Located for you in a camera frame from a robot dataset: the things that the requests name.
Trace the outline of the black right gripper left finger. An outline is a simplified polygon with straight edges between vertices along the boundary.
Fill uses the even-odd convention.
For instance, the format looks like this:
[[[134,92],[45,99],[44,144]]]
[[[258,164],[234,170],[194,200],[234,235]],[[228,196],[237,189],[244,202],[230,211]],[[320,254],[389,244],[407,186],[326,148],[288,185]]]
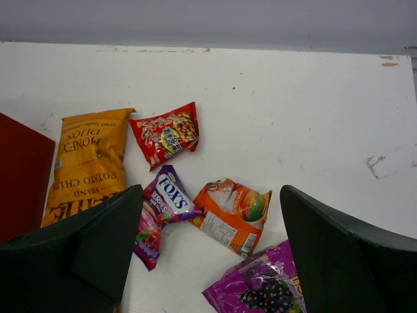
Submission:
[[[122,301],[143,208],[133,185],[1,244],[2,312],[113,312]]]

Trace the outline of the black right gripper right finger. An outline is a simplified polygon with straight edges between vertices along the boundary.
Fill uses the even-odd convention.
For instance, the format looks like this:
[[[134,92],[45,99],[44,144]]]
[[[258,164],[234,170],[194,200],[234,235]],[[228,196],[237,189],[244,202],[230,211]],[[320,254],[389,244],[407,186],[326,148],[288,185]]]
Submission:
[[[285,229],[308,312],[415,312],[416,240],[285,185]]]

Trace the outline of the magenta grape candy bag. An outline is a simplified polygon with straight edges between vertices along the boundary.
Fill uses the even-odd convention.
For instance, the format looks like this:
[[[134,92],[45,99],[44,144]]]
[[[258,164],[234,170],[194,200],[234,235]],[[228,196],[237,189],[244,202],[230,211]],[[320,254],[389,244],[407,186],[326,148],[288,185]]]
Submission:
[[[226,270],[202,294],[223,313],[307,311],[288,240]]]

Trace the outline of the yellow honey dijon chips bag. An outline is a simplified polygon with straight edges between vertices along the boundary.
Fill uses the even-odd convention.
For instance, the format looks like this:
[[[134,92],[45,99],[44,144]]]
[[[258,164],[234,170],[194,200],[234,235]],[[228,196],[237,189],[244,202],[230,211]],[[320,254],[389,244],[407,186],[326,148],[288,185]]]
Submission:
[[[124,155],[133,108],[62,120],[42,226],[85,211],[126,188]]]

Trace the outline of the purple Fox's berries candy bag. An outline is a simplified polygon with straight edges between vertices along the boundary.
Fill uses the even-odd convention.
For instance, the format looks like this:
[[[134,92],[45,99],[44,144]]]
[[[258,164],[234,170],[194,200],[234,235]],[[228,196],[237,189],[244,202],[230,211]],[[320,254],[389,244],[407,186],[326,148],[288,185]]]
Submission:
[[[148,271],[156,268],[162,251],[162,230],[168,225],[203,216],[189,197],[172,165],[163,165],[143,191],[143,209],[134,253]]]

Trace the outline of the orange candy packet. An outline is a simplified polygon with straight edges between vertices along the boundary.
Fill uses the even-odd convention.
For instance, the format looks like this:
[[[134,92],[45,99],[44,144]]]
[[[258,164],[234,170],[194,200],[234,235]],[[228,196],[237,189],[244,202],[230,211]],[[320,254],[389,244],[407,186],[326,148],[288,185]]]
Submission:
[[[247,258],[262,236],[271,198],[271,190],[262,194],[231,179],[209,182],[194,199],[202,215],[190,223]]]

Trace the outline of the red paper bag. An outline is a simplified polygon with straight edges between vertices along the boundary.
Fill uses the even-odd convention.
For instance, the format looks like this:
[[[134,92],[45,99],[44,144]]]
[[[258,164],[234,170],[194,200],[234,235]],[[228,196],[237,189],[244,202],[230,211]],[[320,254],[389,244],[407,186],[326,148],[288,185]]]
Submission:
[[[1,114],[1,242],[40,227],[55,142]]]

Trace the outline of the red peanut snack packet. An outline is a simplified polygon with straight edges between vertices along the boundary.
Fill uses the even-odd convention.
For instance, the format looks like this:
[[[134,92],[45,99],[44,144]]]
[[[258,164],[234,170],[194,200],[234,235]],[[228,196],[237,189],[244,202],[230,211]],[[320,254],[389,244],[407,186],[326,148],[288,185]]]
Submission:
[[[129,124],[150,171],[185,149],[194,152],[199,143],[195,102],[155,117],[130,119]]]

